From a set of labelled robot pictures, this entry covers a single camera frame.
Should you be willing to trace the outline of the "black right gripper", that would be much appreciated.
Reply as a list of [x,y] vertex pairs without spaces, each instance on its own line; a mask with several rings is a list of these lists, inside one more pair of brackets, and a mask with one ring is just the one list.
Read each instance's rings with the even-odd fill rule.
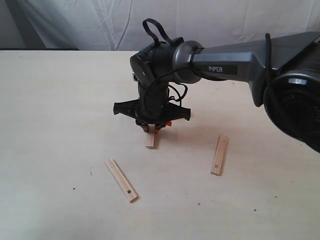
[[143,104],[140,99],[130,100],[125,102],[115,102],[113,105],[113,113],[115,115],[122,114],[135,119],[137,122],[144,123],[140,127],[144,132],[149,131],[149,125],[154,125],[154,133],[157,134],[162,128],[165,128],[164,123],[191,118],[191,109],[185,108],[170,102],[165,104],[152,103],[151,106]]

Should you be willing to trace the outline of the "right robot arm Piper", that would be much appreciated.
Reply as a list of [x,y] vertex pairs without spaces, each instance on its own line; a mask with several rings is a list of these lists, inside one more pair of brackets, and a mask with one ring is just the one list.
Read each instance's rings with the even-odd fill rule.
[[249,85],[255,106],[272,123],[315,151],[320,149],[320,34],[317,31],[204,48],[182,38],[154,42],[130,58],[138,98],[116,102],[114,114],[131,117],[144,131],[191,117],[170,83],[187,87],[201,79]]

